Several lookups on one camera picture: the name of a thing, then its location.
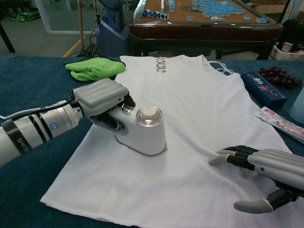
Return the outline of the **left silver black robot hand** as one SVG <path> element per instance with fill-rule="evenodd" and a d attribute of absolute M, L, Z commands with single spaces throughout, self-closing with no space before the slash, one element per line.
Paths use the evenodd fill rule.
<path fill-rule="evenodd" d="M 74 101 L 83 113 L 83 117 L 108 130 L 118 131 L 125 125 L 110 115 L 114 109 L 133 110 L 136 106 L 129 90 L 122 84 L 109 78 L 93 82 L 73 90 Z"/>

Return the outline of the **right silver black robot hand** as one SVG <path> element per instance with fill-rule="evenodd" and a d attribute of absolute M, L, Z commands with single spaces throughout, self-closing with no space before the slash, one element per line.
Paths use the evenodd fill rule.
<path fill-rule="evenodd" d="M 227 147 L 209 158 L 209 165 L 230 163 L 255 171 L 269 179 L 278 190 L 258 201 L 237 201 L 234 208 L 250 214 L 270 213 L 304 196 L 304 158 L 275 149 L 258 150 L 245 145 Z"/>

